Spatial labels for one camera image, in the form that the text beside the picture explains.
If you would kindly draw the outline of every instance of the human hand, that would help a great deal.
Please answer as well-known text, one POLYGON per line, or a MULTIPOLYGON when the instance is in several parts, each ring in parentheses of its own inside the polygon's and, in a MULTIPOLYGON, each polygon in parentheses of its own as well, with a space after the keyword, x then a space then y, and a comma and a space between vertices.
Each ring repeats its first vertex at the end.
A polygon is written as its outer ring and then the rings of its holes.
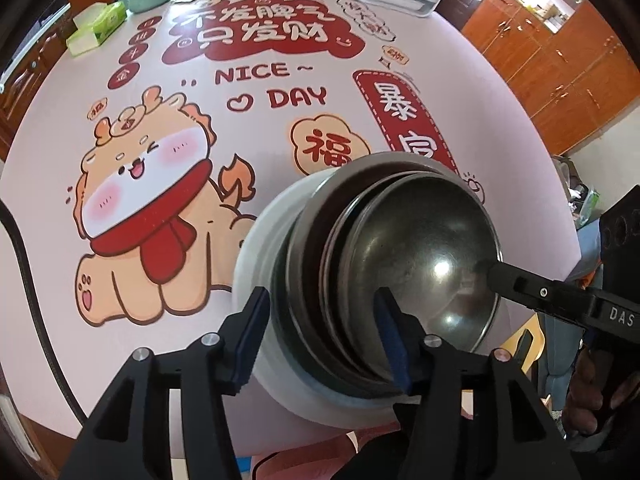
MULTIPOLYGON (((594 384, 596 364, 588 348, 583 348, 575 364, 575 372, 569 383, 566 403, 562 410, 562 426, 567 434, 592 434, 598 428, 593 412, 602 407, 602 391, 594 384)), ((635 372, 615 391, 610 406, 615 410, 632 394, 640 384, 640 372, 635 372)))

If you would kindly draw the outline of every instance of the black cable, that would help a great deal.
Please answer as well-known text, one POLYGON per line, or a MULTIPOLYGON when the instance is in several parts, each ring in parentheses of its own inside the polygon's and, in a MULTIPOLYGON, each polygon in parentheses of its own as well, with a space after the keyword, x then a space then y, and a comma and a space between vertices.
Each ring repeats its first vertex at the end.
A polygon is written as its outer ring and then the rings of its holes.
POLYGON ((27 257, 27 249, 24 247, 24 241, 18 229, 18 224, 15 222, 14 216, 11 214, 7 206, 2 200, 0 200, 0 223, 4 226, 11 243, 14 246, 15 257, 18 261, 18 267, 20 268, 20 275, 22 276, 22 286, 24 287, 24 293, 27 297, 27 303, 29 304, 29 311, 31 313, 31 319, 33 319, 33 326, 36 329, 36 334, 40 340, 42 351, 47 359, 51 373, 65 397, 71 411, 78 419, 80 424, 86 422, 86 414, 80 407, 76 396, 74 395, 69 383, 66 382, 66 377, 62 373, 62 368, 58 362, 49 334, 44 326, 44 320, 42 319, 42 312, 40 311, 40 304, 38 303, 38 297, 36 296, 36 289, 33 285, 33 276, 31 275, 31 267, 29 265, 29 259, 27 257))
POLYGON ((260 460, 260 462, 258 462, 255 467, 254 470, 251 473, 251 480, 255 480, 255 472, 258 471, 258 468, 264 464, 265 462, 267 462, 267 460, 271 460, 274 456, 276 456, 279 453, 279 451, 276 451, 275 453, 271 453, 269 456, 263 458, 262 460, 260 460))

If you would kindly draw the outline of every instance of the green tissue box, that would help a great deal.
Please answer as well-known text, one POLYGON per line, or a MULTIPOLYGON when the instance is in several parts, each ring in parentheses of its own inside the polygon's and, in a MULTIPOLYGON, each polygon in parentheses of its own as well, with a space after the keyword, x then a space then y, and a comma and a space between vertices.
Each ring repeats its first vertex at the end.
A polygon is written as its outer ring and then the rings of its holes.
POLYGON ((80 27, 66 40, 66 47, 72 56, 79 56, 103 44, 126 19, 127 9, 123 2, 107 5, 92 22, 80 27))

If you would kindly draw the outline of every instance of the stainless steel bowl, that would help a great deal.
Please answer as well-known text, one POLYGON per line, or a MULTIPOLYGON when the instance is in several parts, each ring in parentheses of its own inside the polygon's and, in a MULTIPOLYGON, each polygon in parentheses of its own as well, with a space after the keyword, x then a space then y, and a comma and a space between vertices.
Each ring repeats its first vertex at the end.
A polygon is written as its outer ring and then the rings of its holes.
POLYGON ((501 259, 493 225, 458 178, 406 176, 369 202, 350 231, 338 267, 338 310, 356 352, 392 375, 374 322, 373 294, 388 286, 427 333, 473 351, 499 300, 486 270, 501 259))
POLYGON ((418 171, 403 171, 387 176, 371 184, 371 186, 357 195, 335 221, 322 250, 319 271, 322 318, 329 331, 329 336, 331 336, 343 357, 365 374, 372 374, 373 371, 350 345, 338 313, 337 273, 340 254, 351 227, 370 200, 396 180, 415 173, 418 173, 418 171))
MULTIPOLYGON (((350 162, 332 174, 313 194, 293 228, 287 252, 285 286, 293 326, 308 353, 325 370, 350 376, 353 367, 332 351, 319 300, 319 268, 322 250, 338 216, 359 193, 381 178, 401 171, 435 171, 452 174, 443 164, 412 153, 384 152, 350 162)), ((396 393, 388 381, 380 381, 373 395, 396 393)))

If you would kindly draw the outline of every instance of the cabinet handle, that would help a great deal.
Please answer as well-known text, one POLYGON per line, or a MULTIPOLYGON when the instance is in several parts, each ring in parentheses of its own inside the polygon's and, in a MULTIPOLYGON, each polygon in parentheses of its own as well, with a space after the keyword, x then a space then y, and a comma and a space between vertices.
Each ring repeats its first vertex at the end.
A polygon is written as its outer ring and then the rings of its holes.
POLYGON ((595 104, 595 105, 596 105, 596 108, 597 108, 598 110, 600 110, 600 105, 598 104, 598 102, 596 101, 596 98, 595 98, 595 97, 593 96, 593 94, 591 93, 591 90, 589 90, 588 88, 587 88, 587 94, 589 94, 589 97, 590 97, 590 98, 591 98, 591 100, 593 101, 593 104, 595 104))
POLYGON ((564 90, 564 85, 560 85, 553 92, 551 92, 551 97, 555 96, 559 91, 564 90))
POLYGON ((556 99, 556 104, 560 102, 560 99, 564 99, 568 95, 569 95, 569 92, 565 92, 564 94, 562 94, 558 99, 556 99))
MULTIPOLYGON (((500 1, 501 1, 501 2, 503 2, 503 3, 505 3, 505 4, 507 4, 507 2, 506 2, 505 0, 500 0, 500 1)), ((510 7, 510 6, 512 6, 512 5, 513 5, 513 4, 507 4, 507 7, 510 7)))

